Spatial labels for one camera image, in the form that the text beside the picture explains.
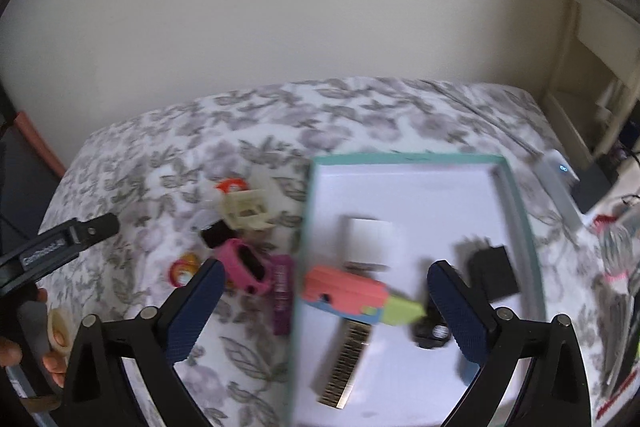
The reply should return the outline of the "person's left hand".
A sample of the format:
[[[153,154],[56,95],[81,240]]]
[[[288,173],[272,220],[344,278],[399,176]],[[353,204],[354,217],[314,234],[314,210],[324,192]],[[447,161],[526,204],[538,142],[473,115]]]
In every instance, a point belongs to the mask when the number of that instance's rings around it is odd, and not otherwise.
[[[35,391],[59,393],[66,362],[50,345],[47,299],[47,291],[37,289],[21,303],[1,300],[1,365],[18,366]]]

